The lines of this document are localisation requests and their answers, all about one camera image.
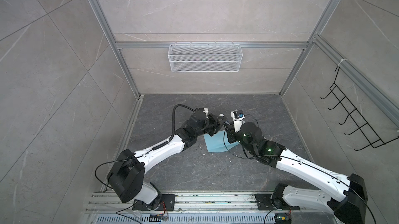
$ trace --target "gray marble wall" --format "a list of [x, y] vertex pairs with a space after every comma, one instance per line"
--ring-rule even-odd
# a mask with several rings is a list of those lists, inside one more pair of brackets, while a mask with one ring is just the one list
[[0, 222], [77, 223], [132, 91], [87, 0], [0, 0], [0, 18]]
[[399, 0], [342, 0], [322, 36], [399, 105]]
[[141, 93], [277, 94], [301, 49], [243, 49], [238, 72], [171, 72], [167, 49], [123, 49]]
[[306, 41], [329, 0], [99, 0], [117, 41]]
[[[393, 102], [399, 102], [399, 0], [342, 0], [332, 15], [322, 36], [342, 55], [357, 66]], [[366, 181], [369, 206], [377, 223], [397, 223], [399, 220], [399, 140], [373, 149], [354, 149], [367, 141], [347, 120], [342, 106], [329, 92], [335, 77], [336, 64], [315, 47], [307, 57], [284, 101], [299, 129], [310, 154], [316, 163], [350, 174], [355, 172]], [[359, 109], [384, 141], [398, 136], [398, 128], [342, 71], [337, 84]], [[371, 140], [375, 139], [368, 128], [362, 128]], [[367, 214], [367, 223], [373, 223]]]
[[[117, 41], [307, 41], [329, 0], [99, 0]], [[123, 50], [141, 93], [277, 93], [300, 50], [244, 50], [237, 73], [172, 73]]]

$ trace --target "mounting plate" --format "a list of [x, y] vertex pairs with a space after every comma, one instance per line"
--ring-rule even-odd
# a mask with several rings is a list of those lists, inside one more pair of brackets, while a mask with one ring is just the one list
[[[258, 210], [275, 210], [271, 201], [272, 194], [256, 194], [255, 199]], [[282, 207], [281, 210], [290, 210], [289, 207]], [[299, 210], [299, 207], [291, 207], [291, 210]]]
[[[174, 204], [175, 204], [175, 194], [163, 194], [161, 196], [161, 201], [165, 202], [165, 207], [167, 211], [173, 211]], [[140, 200], [134, 200], [134, 205], [132, 210], [141, 210], [141, 211], [148, 211], [149, 209], [146, 207], [146, 204]], [[162, 204], [158, 206], [156, 210], [163, 210]]]

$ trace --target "vent grille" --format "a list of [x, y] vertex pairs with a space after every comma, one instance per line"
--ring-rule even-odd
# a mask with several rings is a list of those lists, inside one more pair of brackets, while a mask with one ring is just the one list
[[[266, 213], [207, 213], [207, 214], [185, 214], [185, 213], [171, 213], [168, 220], [163, 220], [162, 223], [168, 224], [202, 224], [202, 223], [232, 223], [232, 224], [262, 224]], [[266, 223], [274, 223], [274, 214], [269, 214], [266, 218]], [[139, 220], [142, 224], [161, 223], [150, 214], [142, 214]], [[131, 224], [137, 223], [129, 218], [119, 216], [117, 214], [99, 214], [96, 224]]]

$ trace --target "black wire rack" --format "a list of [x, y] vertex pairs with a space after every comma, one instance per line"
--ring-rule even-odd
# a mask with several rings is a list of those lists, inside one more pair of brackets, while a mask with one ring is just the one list
[[[349, 136], [349, 135], [351, 135], [351, 134], [353, 134], [353, 133], [355, 133], [355, 132], [357, 132], [357, 131], [361, 131], [362, 134], [363, 134], [363, 136], [366, 138], [366, 140], [367, 140], [367, 142], [368, 142], [369, 144], [366, 145], [365, 147], [361, 148], [361, 149], [354, 149], [354, 150], [355, 150], [355, 151], [361, 151], [362, 149], [365, 149], [366, 147], [369, 147], [369, 146], [371, 146], [371, 147], [373, 147], [373, 148], [378, 148], [378, 147], [381, 147], [382, 145], [386, 145], [387, 143], [390, 143], [390, 142], [392, 142], [392, 141], [394, 141], [394, 140], [399, 139], [399, 136], [398, 136], [397, 138], [394, 138], [394, 139], [392, 139], [392, 140], [390, 140], [390, 141], [387, 141], [387, 142], [384, 142], [384, 141], [381, 139], [381, 137], [377, 134], [377, 132], [376, 132], [376, 131], [372, 128], [372, 126], [369, 124], [369, 122], [367, 122], [367, 120], [363, 117], [363, 115], [361, 114], [361, 112], [359, 112], [359, 110], [355, 107], [355, 105], [353, 105], [353, 103], [349, 100], [349, 98], [345, 95], [345, 93], [344, 93], [344, 92], [340, 89], [340, 87], [338, 87], [338, 85], [335, 83], [336, 80], [337, 80], [337, 76], [338, 76], [338, 72], [339, 72], [339, 71], [340, 71], [340, 67], [337, 66], [337, 68], [335, 69], [335, 72], [337, 72], [337, 73], [336, 73], [336, 75], [335, 75], [335, 79], [334, 79], [333, 84], [330, 86], [330, 92], [327, 94], [327, 96], [321, 97], [321, 99], [326, 99], [330, 94], [333, 94], [333, 95], [335, 96], [335, 98], [338, 100], [338, 103], [337, 103], [334, 107], [328, 108], [328, 109], [329, 109], [329, 110], [332, 110], [332, 109], [334, 109], [335, 107], [337, 107], [338, 105], [341, 105], [341, 106], [345, 109], [345, 111], [347, 112], [347, 114], [348, 114], [348, 115], [346, 116], [346, 118], [345, 118], [345, 121], [344, 121], [343, 123], [340, 123], [340, 122], [339, 122], [339, 124], [340, 124], [340, 125], [343, 125], [344, 123], [346, 123], [346, 121], [347, 121], [347, 119], [348, 119], [349, 117], [350, 117], [350, 118], [353, 120], [353, 122], [356, 124], [357, 129], [355, 129], [354, 131], [352, 131], [352, 132], [349, 133], [349, 134], [344, 133], [344, 135]], [[337, 95], [335, 94], [334, 90], [339, 90], [339, 91], [342, 93], [342, 95], [343, 95], [344, 97], [343, 97], [342, 99], [339, 99], [339, 98], [337, 97]], [[343, 101], [344, 99], [347, 99], [347, 101], [353, 106], [354, 110], [349, 111], [349, 110], [347, 109], [347, 107], [345, 107], [345, 106], [343, 105], [342, 101]], [[352, 114], [355, 114], [355, 113], [359, 114], [359, 115], [363, 118], [363, 120], [364, 120], [366, 123], [364, 123], [364, 124], [362, 124], [362, 125], [359, 125], [359, 123], [358, 123], [358, 122], [354, 119], [354, 117], [352, 116]], [[370, 127], [370, 129], [371, 129], [371, 130], [374, 132], [374, 134], [377, 136], [377, 140], [376, 140], [376, 141], [370, 141], [369, 138], [367, 137], [367, 135], [365, 134], [365, 132], [362, 130], [362, 128], [363, 128], [363, 127], [366, 127], [366, 126]]]

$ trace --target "black joint housing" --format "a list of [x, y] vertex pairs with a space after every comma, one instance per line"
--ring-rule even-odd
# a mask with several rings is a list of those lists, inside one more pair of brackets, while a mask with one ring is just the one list
[[205, 134], [210, 136], [216, 134], [223, 127], [223, 122], [226, 121], [226, 117], [213, 114], [208, 114], [207, 117], [203, 110], [204, 108], [197, 108], [190, 119], [175, 131], [175, 134], [182, 138], [182, 142], [184, 142], [183, 151], [196, 143], [197, 137]]
[[364, 202], [367, 203], [364, 179], [357, 174], [352, 174], [348, 179], [350, 188], [348, 191], [344, 191], [345, 199], [341, 202], [331, 199], [327, 205], [334, 210], [334, 215], [343, 223], [364, 224], [366, 218]]
[[289, 209], [291, 206], [288, 205], [284, 200], [283, 200], [283, 192], [284, 189], [288, 187], [287, 184], [284, 183], [279, 183], [277, 184], [273, 194], [272, 194], [272, 203], [276, 208], [281, 208], [281, 209]]
[[107, 180], [123, 203], [132, 200], [143, 187], [145, 168], [129, 149], [122, 151]]

